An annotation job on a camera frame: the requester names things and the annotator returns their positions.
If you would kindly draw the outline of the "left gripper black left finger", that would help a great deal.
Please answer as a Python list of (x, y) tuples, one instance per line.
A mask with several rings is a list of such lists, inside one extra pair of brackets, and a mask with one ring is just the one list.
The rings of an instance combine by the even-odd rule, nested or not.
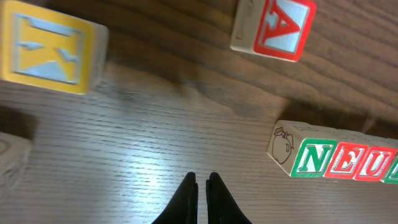
[(152, 224), (197, 224), (198, 184), (188, 172), (162, 213)]

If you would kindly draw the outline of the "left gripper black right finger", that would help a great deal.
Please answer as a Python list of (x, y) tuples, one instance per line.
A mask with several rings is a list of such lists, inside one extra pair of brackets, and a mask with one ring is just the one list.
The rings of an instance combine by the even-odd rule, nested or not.
[(251, 224), (217, 172), (206, 181), (206, 202), (209, 224)]

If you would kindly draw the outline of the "green N block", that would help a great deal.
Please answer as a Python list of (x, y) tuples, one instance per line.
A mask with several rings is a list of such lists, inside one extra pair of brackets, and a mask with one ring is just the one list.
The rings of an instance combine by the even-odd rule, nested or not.
[(278, 120), (267, 154), (293, 178), (323, 177), (338, 145), (330, 128)]

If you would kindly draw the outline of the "red E block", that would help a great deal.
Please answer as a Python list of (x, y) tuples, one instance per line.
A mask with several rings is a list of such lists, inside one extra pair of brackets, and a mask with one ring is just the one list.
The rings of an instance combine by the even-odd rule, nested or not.
[(338, 145), (324, 173), (329, 179), (353, 179), (369, 149), (367, 137), (360, 132), (337, 130)]

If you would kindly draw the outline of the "red U block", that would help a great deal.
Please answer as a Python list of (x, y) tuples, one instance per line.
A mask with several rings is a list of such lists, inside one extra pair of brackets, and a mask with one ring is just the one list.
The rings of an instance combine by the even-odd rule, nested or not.
[(397, 156), (397, 140), (367, 136), (369, 149), (353, 179), (362, 182), (383, 182)]

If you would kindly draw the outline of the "green R block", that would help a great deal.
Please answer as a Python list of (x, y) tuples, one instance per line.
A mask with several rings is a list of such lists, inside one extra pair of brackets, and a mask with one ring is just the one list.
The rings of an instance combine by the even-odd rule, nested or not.
[[(387, 143), (390, 146), (397, 149), (397, 140), (387, 138)], [(381, 179), (381, 182), (385, 184), (396, 184), (397, 185), (397, 154), (394, 156), (388, 170), (386, 171), (384, 177)]]

